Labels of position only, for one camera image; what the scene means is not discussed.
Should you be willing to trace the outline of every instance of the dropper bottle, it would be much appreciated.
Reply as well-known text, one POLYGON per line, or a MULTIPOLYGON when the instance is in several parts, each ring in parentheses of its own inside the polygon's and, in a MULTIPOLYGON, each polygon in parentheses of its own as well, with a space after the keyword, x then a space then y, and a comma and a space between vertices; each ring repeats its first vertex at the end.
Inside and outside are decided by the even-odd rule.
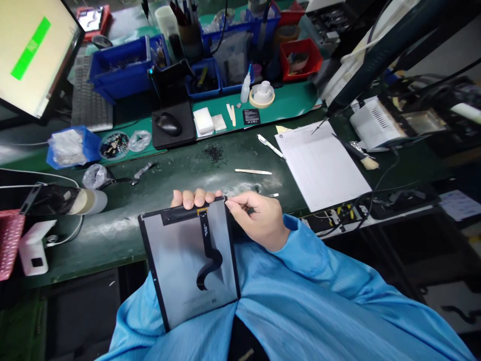
POLYGON ((242 103, 247 103, 249 92, 251 91, 251 66, 252 63, 249 64, 249 70, 247 71, 247 75, 242 83, 242 89, 240 90, 240 101, 242 103))

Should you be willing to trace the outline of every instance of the blue sleeve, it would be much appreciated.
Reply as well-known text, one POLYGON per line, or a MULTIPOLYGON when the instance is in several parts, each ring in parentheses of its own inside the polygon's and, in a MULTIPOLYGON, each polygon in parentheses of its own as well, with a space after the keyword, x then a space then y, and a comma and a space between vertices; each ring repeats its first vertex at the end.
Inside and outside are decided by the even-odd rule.
POLYGON ((327 247, 299 219, 284 215, 291 230, 273 254, 293 272, 378 314, 449 359, 474 360, 454 330, 434 310, 403 296, 373 268, 327 247))
POLYGON ((143 359, 164 334, 159 301, 149 272, 144 284, 120 306, 109 352, 99 360, 143 359))

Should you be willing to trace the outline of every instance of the green bar on screen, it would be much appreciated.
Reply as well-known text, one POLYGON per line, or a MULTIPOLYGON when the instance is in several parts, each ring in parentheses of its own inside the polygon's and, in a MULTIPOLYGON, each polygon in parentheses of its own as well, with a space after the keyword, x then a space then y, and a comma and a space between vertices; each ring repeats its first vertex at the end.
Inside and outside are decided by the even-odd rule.
POLYGON ((14 69, 10 73, 14 78, 18 80, 22 80, 25 72, 27 71, 32 59, 35 56, 40 44, 45 38, 48 30, 50 29, 50 22, 47 20, 46 17, 42 19, 37 30, 35 30, 32 38, 30 39, 29 43, 25 47, 24 52, 20 55, 20 59, 14 66, 14 69))

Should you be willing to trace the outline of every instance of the monitor screen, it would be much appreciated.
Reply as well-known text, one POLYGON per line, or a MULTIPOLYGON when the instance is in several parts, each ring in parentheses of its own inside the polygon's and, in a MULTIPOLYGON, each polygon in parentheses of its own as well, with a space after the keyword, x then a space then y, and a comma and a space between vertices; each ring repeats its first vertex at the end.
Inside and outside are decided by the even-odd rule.
POLYGON ((74 53, 79 26, 61 0, 0 3, 0 98, 40 119, 74 53))

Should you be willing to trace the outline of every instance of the black flex cable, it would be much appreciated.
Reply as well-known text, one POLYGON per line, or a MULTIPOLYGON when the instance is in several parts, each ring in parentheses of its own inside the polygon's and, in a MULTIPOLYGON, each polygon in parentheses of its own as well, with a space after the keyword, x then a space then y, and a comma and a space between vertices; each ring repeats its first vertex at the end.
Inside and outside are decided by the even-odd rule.
POLYGON ((207 210, 199 212, 200 226, 202 228, 202 239, 204 241, 204 252, 207 258, 210 258, 212 262, 209 262, 199 271, 197 276, 197 287, 201 291, 206 291, 205 278, 211 272, 214 272, 220 268, 222 265, 222 254, 219 250, 212 247, 212 242, 210 241, 210 228, 209 220, 207 218, 207 210))

